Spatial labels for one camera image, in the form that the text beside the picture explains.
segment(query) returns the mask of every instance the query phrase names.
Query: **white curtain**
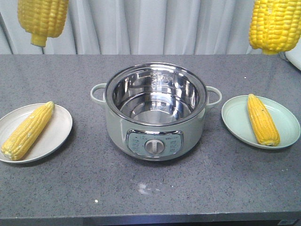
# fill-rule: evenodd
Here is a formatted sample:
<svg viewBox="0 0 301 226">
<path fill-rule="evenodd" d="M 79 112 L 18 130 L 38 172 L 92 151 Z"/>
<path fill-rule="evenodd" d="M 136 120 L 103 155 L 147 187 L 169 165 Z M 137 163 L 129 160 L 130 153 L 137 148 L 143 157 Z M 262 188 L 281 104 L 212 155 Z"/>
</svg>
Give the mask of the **white curtain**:
<svg viewBox="0 0 301 226">
<path fill-rule="evenodd" d="M 69 0 L 63 33 L 30 44 L 0 0 L 0 54 L 249 54 L 254 0 Z"/>
</svg>

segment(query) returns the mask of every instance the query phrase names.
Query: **yellow corn cob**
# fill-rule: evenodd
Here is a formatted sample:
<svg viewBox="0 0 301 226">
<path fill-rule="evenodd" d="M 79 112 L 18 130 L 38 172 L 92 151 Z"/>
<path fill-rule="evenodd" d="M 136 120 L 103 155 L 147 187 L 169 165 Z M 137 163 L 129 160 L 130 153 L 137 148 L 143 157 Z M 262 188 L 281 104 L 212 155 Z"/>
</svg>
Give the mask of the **yellow corn cob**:
<svg viewBox="0 0 301 226">
<path fill-rule="evenodd" d="M 50 120 L 53 109 L 52 101 L 35 109 L 4 142 L 3 154 L 14 161 L 21 159 Z"/>
<path fill-rule="evenodd" d="M 18 20 L 32 34 L 31 43 L 45 47 L 47 37 L 63 32 L 67 10 L 68 0 L 19 0 Z"/>
<path fill-rule="evenodd" d="M 293 49 L 301 34 L 301 0 L 256 0 L 250 45 L 272 55 Z"/>
<path fill-rule="evenodd" d="M 277 146 L 280 143 L 280 135 L 262 101 L 254 94 L 249 94 L 247 105 L 257 142 L 261 145 Z"/>
</svg>

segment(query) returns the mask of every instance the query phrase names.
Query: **cooking pot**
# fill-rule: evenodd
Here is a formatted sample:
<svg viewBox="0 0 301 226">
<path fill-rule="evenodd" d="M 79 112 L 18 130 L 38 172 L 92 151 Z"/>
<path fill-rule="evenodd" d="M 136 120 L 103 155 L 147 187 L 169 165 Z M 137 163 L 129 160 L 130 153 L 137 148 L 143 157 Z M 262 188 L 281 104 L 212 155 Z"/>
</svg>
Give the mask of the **cooking pot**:
<svg viewBox="0 0 301 226">
<path fill-rule="evenodd" d="M 105 89 L 103 99 L 94 93 Z M 208 91 L 218 100 L 210 103 Z M 167 63 L 126 68 L 108 83 L 95 85 L 92 100 L 105 108 L 107 130 L 125 153 L 142 160 L 165 161 L 191 150 L 200 140 L 209 110 L 221 92 L 192 72 Z"/>
</svg>

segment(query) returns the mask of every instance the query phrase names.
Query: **stainless steel inner pot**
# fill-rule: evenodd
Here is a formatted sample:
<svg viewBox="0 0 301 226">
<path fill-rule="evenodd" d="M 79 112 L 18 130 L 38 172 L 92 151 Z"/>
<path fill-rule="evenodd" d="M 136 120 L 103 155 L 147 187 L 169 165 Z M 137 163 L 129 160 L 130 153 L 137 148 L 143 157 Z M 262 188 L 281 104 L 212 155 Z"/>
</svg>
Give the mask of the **stainless steel inner pot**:
<svg viewBox="0 0 301 226">
<path fill-rule="evenodd" d="M 167 126 L 195 117 L 205 107 L 207 90 L 192 72 L 167 63 L 124 69 L 109 80 L 105 99 L 131 122 Z"/>
</svg>

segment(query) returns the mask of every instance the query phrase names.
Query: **plate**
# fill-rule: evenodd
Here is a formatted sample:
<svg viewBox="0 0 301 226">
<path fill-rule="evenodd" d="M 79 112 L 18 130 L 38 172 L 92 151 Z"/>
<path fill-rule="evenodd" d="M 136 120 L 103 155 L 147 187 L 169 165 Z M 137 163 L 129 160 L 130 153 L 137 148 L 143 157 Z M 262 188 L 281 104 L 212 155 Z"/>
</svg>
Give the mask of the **plate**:
<svg viewBox="0 0 301 226">
<path fill-rule="evenodd" d="M 0 146 L 10 134 L 30 115 L 36 108 L 43 105 L 33 104 L 18 108 L 0 119 Z M 19 161 L 13 161 L 0 151 L 0 161 L 9 163 L 26 163 L 41 159 L 54 152 L 68 137 L 72 128 L 72 117 L 63 107 L 55 105 L 50 121 L 43 129 L 30 150 Z"/>
<path fill-rule="evenodd" d="M 248 95 L 233 97 L 223 105 L 222 119 L 228 130 L 241 141 L 262 149 L 280 149 L 295 143 L 301 133 L 296 117 L 279 103 L 264 97 L 258 98 L 273 118 L 280 135 L 279 145 L 265 146 L 257 143 L 247 110 Z"/>
</svg>

